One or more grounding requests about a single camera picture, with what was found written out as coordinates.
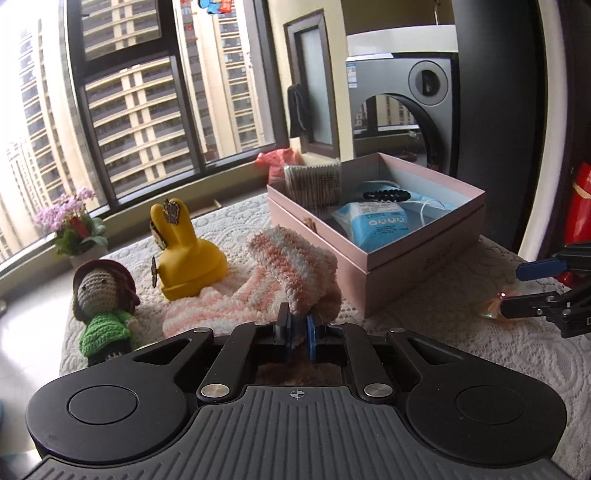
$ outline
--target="green crocheted sweater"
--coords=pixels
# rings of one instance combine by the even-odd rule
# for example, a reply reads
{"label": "green crocheted sweater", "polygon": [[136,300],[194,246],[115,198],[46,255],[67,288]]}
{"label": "green crocheted sweater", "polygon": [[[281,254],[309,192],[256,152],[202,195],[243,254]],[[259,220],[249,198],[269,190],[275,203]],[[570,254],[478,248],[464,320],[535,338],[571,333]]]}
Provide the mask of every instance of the green crocheted sweater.
{"label": "green crocheted sweater", "polygon": [[125,323],[131,317],[130,313],[120,309],[94,317],[80,337],[80,353],[89,357],[116,340],[130,338],[131,332]]}

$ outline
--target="purple flowers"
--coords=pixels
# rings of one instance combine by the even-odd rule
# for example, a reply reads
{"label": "purple flowers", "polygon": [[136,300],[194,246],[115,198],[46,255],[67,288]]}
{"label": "purple flowers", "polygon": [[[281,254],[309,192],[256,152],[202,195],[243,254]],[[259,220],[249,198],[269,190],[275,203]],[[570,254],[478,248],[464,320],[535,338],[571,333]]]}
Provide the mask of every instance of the purple flowers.
{"label": "purple flowers", "polygon": [[74,195],[63,194],[55,205],[42,208],[35,215],[35,224],[46,232],[59,232],[67,227],[72,217],[85,214],[84,200],[94,198],[95,194],[87,187],[82,187]]}

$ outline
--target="pink box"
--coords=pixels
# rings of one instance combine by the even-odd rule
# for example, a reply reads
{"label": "pink box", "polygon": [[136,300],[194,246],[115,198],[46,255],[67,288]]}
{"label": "pink box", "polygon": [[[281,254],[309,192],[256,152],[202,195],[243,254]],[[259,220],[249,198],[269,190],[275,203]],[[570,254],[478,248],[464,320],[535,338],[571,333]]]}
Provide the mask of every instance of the pink box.
{"label": "pink box", "polygon": [[337,282],[346,298],[369,316],[414,288],[478,240],[486,211],[485,192],[460,180],[390,157],[371,154],[342,163],[343,198],[367,180],[390,180],[401,188],[456,208],[426,226],[367,253],[287,197],[285,180],[267,187],[274,225],[291,228],[338,259]]}

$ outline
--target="glass pane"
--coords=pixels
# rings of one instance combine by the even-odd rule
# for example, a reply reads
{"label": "glass pane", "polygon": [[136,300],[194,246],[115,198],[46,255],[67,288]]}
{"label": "glass pane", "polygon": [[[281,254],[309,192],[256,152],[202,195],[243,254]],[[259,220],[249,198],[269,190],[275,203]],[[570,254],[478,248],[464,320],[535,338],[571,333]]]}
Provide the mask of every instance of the glass pane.
{"label": "glass pane", "polygon": [[193,169],[168,57],[88,83],[86,96],[118,197]]}
{"label": "glass pane", "polygon": [[80,0],[87,59],[160,36],[155,0]]}
{"label": "glass pane", "polygon": [[310,99],[314,141],[330,145],[332,144],[332,132],[330,130],[329,96],[326,87],[320,30],[316,28],[303,32],[299,38],[306,68],[306,85]]}
{"label": "glass pane", "polygon": [[190,105],[206,161],[274,142],[252,0],[209,15],[175,2]]}
{"label": "glass pane", "polygon": [[58,2],[0,4],[0,262],[46,232],[43,207],[82,187],[105,204],[73,101]]}
{"label": "glass pane", "polygon": [[419,125],[391,95],[368,98],[359,108],[353,125],[353,148],[356,157],[381,152],[422,166],[428,163]]}

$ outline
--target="yellow rabbit toy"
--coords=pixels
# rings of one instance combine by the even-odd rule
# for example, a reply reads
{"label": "yellow rabbit toy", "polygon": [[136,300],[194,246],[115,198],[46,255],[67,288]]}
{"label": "yellow rabbit toy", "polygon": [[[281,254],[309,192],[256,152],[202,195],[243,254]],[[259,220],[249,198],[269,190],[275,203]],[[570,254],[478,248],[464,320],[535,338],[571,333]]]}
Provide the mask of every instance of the yellow rabbit toy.
{"label": "yellow rabbit toy", "polygon": [[159,275],[167,299],[199,295],[202,288],[226,275],[226,255],[213,243],[197,238],[189,210],[181,200],[152,205],[150,217],[152,234],[164,250],[158,267],[152,258],[152,286]]}

